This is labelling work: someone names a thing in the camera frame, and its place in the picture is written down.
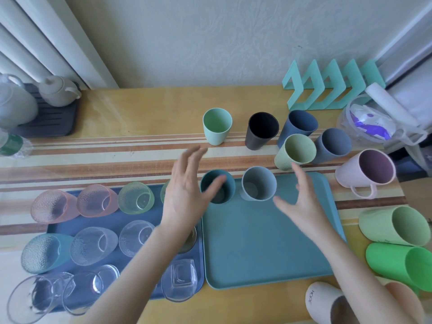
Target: teal rack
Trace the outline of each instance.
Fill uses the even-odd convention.
[[[300,75],[299,67],[294,60],[282,80],[282,86],[285,90],[294,90],[287,102],[290,110],[323,110],[344,108],[350,100],[361,94],[366,86],[374,82],[385,88],[385,82],[372,59],[361,68],[352,59],[342,70],[333,59],[322,72],[314,59],[303,76]],[[317,101],[326,88],[331,88],[332,91],[323,100]],[[340,97],[346,88],[351,89]],[[305,102],[297,102],[305,89],[314,91]],[[369,100],[369,97],[364,97],[359,99],[359,102],[364,104]]]

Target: hand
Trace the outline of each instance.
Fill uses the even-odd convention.
[[[307,237],[316,242],[323,232],[334,229],[317,199],[311,178],[295,163],[292,163],[292,169],[299,181],[295,186],[299,190],[297,203],[292,205],[278,196],[273,198],[273,202]]]
[[[173,233],[189,234],[226,181],[226,176],[221,175],[205,192],[200,192],[198,165],[206,152],[207,148],[191,147],[183,152],[172,167],[171,180],[165,192],[161,226],[169,228]]]

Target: pink mug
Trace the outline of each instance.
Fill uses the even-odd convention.
[[[396,168],[389,156],[376,149],[366,149],[336,169],[336,180],[362,199],[374,199],[377,185],[389,184],[396,177]],[[361,196],[356,187],[371,187],[369,196]]]

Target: table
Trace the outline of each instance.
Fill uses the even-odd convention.
[[[199,176],[210,169],[225,169],[240,177],[249,167],[261,165],[280,172],[273,163],[276,139],[252,152],[244,146],[249,117],[258,111],[273,114],[281,124],[288,114],[286,105],[292,91],[280,86],[141,88],[84,91],[76,129],[71,136],[34,139],[35,150],[27,159],[0,158],[0,305],[22,279],[29,276],[19,264],[20,251],[47,226],[35,223],[29,214],[33,199],[46,189],[81,189],[102,183],[110,187],[132,181],[160,184],[170,178],[174,160],[196,143],[207,145],[202,115],[221,107],[233,117],[228,139],[218,147],[209,146]],[[304,93],[305,99],[310,91]],[[334,127],[340,110],[311,112],[319,129]],[[318,171],[330,182],[339,215],[351,250],[365,259],[370,243],[360,232],[358,215],[365,208],[406,204],[399,183],[378,188],[374,200],[359,200],[340,186],[334,171],[359,152],[320,165],[303,166]],[[240,289],[217,291],[204,284],[202,290],[184,303],[157,300],[148,303],[139,323],[287,323],[309,317],[304,295],[307,287],[322,280],[337,285],[334,277],[313,278]],[[0,322],[5,315],[0,315]],[[81,323],[65,313],[49,314],[49,323]]]

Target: teal tray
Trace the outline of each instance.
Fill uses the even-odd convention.
[[[327,217],[346,241],[328,180],[309,173]],[[276,194],[295,203],[294,174],[276,175]],[[213,289],[267,284],[331,275],[330,264],[318,247],[269,201],[244,201],[236,180],[235,196],[224,204],[211,203],[202,219],[204,267]]]

